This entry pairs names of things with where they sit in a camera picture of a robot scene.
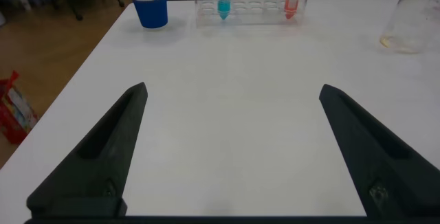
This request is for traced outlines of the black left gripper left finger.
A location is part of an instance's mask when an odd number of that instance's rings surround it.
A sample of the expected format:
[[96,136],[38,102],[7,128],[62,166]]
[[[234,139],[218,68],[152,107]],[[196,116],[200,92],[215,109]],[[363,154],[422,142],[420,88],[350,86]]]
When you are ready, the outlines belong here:
[[120,217],[122,195],[148,98],[128,88],[27,198],[33,217]]

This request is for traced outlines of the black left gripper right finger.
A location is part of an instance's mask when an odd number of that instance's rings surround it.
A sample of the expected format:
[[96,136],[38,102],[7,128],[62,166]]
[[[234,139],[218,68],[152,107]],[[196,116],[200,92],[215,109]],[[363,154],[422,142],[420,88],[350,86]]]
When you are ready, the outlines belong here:
[[438,168],[342,90],[319,100],[367,216],[439,216]]

